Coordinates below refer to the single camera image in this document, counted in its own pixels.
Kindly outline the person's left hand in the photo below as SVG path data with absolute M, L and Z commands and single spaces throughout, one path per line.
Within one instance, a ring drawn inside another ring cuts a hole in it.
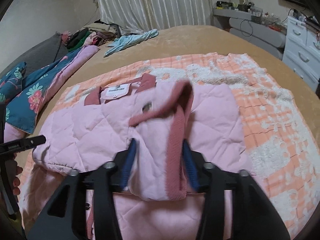
M 5 167 L 7 169 L 7 174 L 9 175 L 9 181 L 11 182 L 11 189 L 13 192 L 13 195 L 18 196 L 20 195 L 20 184 L 21 181 L 19 179 L 19 176 L 23 172 L 23 168 L 20 167 L 16 161 L 17 154 L 15 153 L 12 155 L 12 160 L 7 161 L 5 163 Z

